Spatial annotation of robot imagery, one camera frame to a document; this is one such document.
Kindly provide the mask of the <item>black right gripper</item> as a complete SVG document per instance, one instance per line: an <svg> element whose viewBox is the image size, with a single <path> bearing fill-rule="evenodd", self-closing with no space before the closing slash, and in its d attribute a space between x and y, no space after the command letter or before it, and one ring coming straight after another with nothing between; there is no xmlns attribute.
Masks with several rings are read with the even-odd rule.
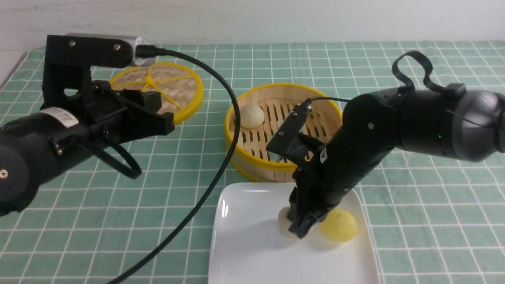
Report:
<svg viewBox="0 0 505 284"><path fill-rule="evenodd" d="M289 232L303 239L318 222L341 203L348 189L333 180L334 173L326 173L320 160L311 160L306 171L293 174L296 185L289 196L287 218L292 221Z"/></svg>

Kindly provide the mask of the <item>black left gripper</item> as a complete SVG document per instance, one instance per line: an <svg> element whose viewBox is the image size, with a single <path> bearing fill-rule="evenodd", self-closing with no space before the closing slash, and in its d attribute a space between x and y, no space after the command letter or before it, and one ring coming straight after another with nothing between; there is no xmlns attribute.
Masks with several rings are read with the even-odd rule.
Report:
<svg viewBox="0 0 505 284"><path fill-rule="evenodd" d="M128 101L147 112L130 114ZM174 131L174 115L157 114L162 108L157 91L114 90L104 80L83 81L75 95L75 115L79 124L75 135L93 144L122 144L153 136L166 136Z"/></svg>

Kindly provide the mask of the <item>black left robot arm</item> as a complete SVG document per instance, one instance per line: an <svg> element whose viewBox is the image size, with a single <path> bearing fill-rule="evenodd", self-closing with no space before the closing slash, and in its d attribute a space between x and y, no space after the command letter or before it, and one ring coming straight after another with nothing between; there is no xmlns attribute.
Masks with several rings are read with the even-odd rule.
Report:
<svg viewBox="0 0 505 284"><path fill-rule="evenodd" d="M168 135L173 113L159 114L146 106L156 93L112 90L110 83L92 81L94 110L85 108L82 94L1 127L1 216L22 212L46 183L96 157L131 179L142 169L124 143Z"/></svg>

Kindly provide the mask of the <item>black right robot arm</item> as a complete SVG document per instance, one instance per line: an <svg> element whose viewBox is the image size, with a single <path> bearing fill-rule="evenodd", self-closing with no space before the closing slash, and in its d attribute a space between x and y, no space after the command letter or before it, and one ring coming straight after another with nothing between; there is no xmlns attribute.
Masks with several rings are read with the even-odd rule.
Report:
<svg viewBox="0 0 505 284"><path fill-rule="evenodd" d="M314 153L294 172L289 197L288 230L302 239L395 148L469 162L504 153L504 95L372 92L346 104L326 144L298 137Z"/></svg>

